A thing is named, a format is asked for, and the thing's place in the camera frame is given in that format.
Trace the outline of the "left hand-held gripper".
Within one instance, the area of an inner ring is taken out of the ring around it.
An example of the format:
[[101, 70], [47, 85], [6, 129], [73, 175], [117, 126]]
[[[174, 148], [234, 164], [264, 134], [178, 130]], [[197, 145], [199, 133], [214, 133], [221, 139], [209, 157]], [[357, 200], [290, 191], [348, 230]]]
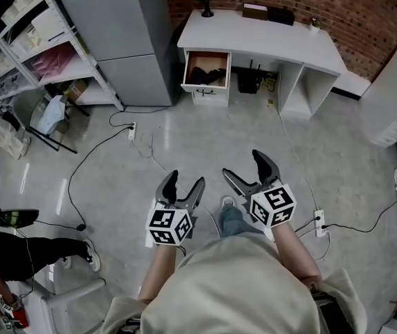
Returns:
[[156, 189], [145, 224], [147, 248], [155, 245], [180, 246], [185, 239], [192, 238], [197, 217], [188, 210], [194, 210], [200, 204], [206, 182], [203, 177], [198, 179], [187, 196], [178, 200], [178, 208], [164, 205], [177, 201], [178, 174], [178, 170], [169, 173]]

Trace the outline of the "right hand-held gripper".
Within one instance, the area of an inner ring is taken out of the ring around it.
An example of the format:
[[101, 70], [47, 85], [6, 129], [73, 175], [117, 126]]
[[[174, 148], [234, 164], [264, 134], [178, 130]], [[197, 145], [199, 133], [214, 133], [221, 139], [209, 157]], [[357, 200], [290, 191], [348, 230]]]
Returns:
[[228, 185], [238, 196], [247, 197], [243, 206], [254, 221], [266, 228], [273, 228], [289, 222], [296, 208], [295, 197], [288, 184], [283, 184], [276, 163], [266, 154], [253, 150], [252, 156], [257, 164], [259, 183], [247, 183], [229, 169], [222, 169]]

